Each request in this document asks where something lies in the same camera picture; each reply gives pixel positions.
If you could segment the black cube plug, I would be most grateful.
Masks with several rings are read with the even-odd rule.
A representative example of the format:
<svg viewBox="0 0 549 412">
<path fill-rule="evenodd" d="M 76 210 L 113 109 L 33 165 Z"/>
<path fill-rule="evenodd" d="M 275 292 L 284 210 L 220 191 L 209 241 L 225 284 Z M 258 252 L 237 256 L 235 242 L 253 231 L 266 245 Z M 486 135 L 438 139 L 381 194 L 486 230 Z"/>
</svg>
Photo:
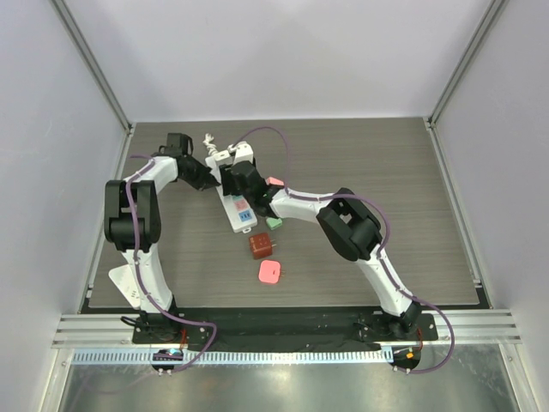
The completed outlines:
<svg viewBox="0 0 549 412">
<path fill-rule="evenodd" d="M 232 166 L 228 164 L 221 165 L 219 171 L 223 196 L 239 196 L 240 191 L 232 175 Z"/>
</svg>

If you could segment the pink cube socket adapter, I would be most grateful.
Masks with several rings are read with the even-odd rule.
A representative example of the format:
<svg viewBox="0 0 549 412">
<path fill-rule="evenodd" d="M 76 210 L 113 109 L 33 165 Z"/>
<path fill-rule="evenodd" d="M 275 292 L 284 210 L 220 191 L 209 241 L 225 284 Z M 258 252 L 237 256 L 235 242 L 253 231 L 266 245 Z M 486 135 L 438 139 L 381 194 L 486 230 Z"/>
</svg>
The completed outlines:
<svg viewBox="0 0 549 412">
<path fill-rule="evenodd" d="M 285 187 L 285 183 L 282 180 L 274 177 L 266 178 L 266 184 L 270 190 L 274 190 L 274 189 L 280 190 Z"/>
</svg>

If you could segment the white power strip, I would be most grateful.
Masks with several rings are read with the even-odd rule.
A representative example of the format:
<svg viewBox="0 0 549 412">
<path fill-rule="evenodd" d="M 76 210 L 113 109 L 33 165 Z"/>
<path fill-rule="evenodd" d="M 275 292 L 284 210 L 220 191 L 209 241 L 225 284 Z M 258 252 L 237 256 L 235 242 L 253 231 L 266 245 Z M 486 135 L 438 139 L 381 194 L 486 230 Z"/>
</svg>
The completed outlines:
<svg viewBox="0 0 549 412">
<path fill-rule="evenodd" d="M 257 218 L 248 202 L 241 195 L 225 194 L 222 186 L 221 168 L 230 167 L 233 164 L 233 157 L 227 150 L 212 154 L 206 159 L 206 165 L 211 168 L 211 174 L 220 183 L 215 189 L 225 210 L 234 233 L 250 233 L 257 225 Z"/>
</svg>

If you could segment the green cube plug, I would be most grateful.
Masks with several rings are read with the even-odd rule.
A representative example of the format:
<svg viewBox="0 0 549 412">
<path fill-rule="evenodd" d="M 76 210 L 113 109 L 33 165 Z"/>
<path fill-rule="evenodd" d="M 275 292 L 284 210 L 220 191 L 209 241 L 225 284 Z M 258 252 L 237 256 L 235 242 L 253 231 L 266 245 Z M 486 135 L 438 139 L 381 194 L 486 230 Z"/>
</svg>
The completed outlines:
<svg viewBox="0 0 549 412">
<path fill-rule="evenodd" d="M 283 224 L 283 220 L 280 218 L 272 218 L 268 217 L 265 219 L 266 225 L 270 230 L 275 230 L 278 227 L 281 227 Z"/>
</svg>

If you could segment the dark red cube plug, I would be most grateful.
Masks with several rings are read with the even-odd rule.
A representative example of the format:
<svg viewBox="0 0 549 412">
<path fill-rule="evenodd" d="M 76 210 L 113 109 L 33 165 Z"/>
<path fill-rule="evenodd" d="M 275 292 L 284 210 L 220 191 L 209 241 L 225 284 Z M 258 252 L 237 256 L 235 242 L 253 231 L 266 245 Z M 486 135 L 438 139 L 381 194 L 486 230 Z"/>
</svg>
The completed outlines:
<svg viewBox="0 0 549 412">
<path fill-rule="evenodd" d="M 267 258 L 273 254 L 275 244 L 267 233 L 258 233 L 248 238 L 252 257 L 257 259 Z"/>
</svg>

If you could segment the pink plug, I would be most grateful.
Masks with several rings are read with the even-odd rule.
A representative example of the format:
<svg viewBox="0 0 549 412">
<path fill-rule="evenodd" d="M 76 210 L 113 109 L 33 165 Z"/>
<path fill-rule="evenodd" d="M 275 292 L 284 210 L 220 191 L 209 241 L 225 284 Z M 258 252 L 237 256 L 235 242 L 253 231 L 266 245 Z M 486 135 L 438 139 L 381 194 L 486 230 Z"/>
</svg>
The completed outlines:
<svg viewBox="0 0 549 412">
<path fill-rule="evenodd" d="M 283 277 L 282 265 L 280 262 L 265 259 L 260 263 L 257 278 L 261 283 L 277 284 Z"/>
</svg>

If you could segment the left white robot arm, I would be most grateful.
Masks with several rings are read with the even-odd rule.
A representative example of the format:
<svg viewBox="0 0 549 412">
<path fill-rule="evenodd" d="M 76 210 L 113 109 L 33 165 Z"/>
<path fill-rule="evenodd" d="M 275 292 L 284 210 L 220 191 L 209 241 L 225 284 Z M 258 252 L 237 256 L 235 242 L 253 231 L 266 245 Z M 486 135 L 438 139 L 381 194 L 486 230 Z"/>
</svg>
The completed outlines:
<svg viewBox="0 0 549 412">
<path fill-rule="evenodd" d="M 170 183 L 183 180 L 201 191 L 220 185 L 212 169 L 194 157 L 147 156 L 146 164 L 105 187 L 104 232 L 126 264 L 108 276 L 130 306 L 144 318 L 159 315 L 152 332 L 162 342 L 176 341 L 182 321 L 175 314 L 175 298 L 167 286 L 158 244 L 162 231 L 158 195 Z"/>
</svg>

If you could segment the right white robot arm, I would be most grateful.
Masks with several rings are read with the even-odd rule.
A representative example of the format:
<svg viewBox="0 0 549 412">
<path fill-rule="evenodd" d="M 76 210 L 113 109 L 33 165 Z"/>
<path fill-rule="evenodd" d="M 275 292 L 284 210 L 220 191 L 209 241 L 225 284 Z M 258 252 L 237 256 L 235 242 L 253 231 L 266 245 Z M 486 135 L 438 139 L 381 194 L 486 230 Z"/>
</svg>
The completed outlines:
<svg viewBox="0 0 549 412">
<path fill-rule="evenodd" d="M 243 197 L 261 217 L 319 225 L 335 252 L 357 264 L 371 284 L 389 334 L 403 340 L 417 330 L 420 303 L 397 275 L 385 251 L 389 224 L 381 223 L 366 201 L 348 188 L 320 195 L 269 184 L 250 161 L 226 167 L 221 179 L 226 194 Z"/>
</svg>

